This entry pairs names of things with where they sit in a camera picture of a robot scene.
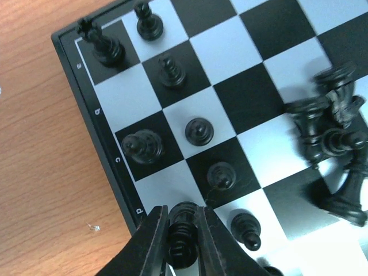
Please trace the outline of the black and white chessboard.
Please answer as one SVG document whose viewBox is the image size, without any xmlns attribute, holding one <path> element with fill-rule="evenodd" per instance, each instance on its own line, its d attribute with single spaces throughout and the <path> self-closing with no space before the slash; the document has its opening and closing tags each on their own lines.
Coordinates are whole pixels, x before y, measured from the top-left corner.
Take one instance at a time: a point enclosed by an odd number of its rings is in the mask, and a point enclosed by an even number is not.
<svg viewBox="0 0 368 276">
<path fill-rule="evenodd" d="M 157 205 L 208 204 L 224 224 L 240 212 L 260 222 L 261 248 L 251 253 L 285 275 L 366 275 L 367 228 L 328 214 L 314 202 L 337 191 L 351 159 L 329 158 L 313 169 L 284 105 L 320 94 L 313 77 L 340 63 L 356 66 L 355 94 L 367 97 L 366 1 L 151 1 L 162 36 L 143 40 L 133 1 L 91 14 L 117 37 L 125 58 L 103 66 L 76 29 L 52 41 L 103 168 L 131 232 Z M 171 54 L 186 71 L 176 89 L 159 80 L 158 59 Z M 186 140 L 197 117 L 213 139 Z M 164 155 L 154 164 L 126 156 L 123 138 L 159 134 Z M 233 166 L 235 185 L 209 186 L 208 168 Z"/>
</svg>

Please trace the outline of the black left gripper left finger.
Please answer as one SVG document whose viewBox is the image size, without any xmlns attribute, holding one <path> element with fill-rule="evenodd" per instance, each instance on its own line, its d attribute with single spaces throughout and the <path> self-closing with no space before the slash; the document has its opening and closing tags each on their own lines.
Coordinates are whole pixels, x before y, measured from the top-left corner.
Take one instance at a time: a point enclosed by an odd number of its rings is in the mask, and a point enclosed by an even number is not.
<svg viewBox="0 0 368 276">
<path fill-rule="evenodd" d="M 156 206 L 125 247 L 98 275 L 166 275 L 164 241 L 168 234 L 168 207 Z"/>
</svg>

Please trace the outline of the black king chess piece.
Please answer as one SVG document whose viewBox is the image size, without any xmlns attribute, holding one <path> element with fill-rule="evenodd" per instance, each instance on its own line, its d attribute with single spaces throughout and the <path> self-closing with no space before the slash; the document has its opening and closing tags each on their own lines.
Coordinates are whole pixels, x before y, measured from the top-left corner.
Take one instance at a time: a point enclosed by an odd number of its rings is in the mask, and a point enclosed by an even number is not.
<svg viewBox="0 0 368 276">
<path fill-rule="evenodd" d="M 168 214 L 167 263 L 174 269 L 186 269 L 198 258 L 197 206 L 183 201 Z"/>
</svg>

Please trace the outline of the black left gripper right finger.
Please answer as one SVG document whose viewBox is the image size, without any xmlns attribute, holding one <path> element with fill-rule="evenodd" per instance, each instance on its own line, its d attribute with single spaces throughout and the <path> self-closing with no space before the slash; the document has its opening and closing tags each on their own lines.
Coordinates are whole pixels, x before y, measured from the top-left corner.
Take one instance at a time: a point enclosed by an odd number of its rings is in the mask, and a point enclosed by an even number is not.
<svg viewBox="0 0 368 276">
<path fill-rule="evenodd" d="M 239 246 L 208 206 L 197 207 L 199 275 L 269 275 Z"/>
</svg>

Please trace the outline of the black rook chess piece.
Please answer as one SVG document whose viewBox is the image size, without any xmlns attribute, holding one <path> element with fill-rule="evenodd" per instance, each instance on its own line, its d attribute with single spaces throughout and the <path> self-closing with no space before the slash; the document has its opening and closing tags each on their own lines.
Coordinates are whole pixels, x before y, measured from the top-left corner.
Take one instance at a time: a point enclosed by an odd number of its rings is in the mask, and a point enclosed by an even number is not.
<svg viewBox="0 0 368 276">
<path fill-rule="evenodd" d="M 113 67 L 125 58 L 125 47 L 120 40 L 114 36 L 104 35 L 101 27 L 93 19 L 81 18 L 77 25 L 78 35 L 93 45 L 92 53 L 101 64 Z"/>
</svg>

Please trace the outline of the black pawn chess piece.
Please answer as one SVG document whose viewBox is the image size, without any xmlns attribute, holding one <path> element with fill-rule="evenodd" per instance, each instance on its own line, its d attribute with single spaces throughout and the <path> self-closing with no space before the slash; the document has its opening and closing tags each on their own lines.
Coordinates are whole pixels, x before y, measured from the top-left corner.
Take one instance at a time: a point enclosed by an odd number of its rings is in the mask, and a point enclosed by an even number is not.
<svg viewBox="0 0 368 276">
<path fill-rule="evenodd" d="M 163 21 L 154 14 L 147 1 L 137 1 L 134 6 L 137 17 L 136 29 L 145 41 L 157 40 L 163 34 Z"/>
</svg>

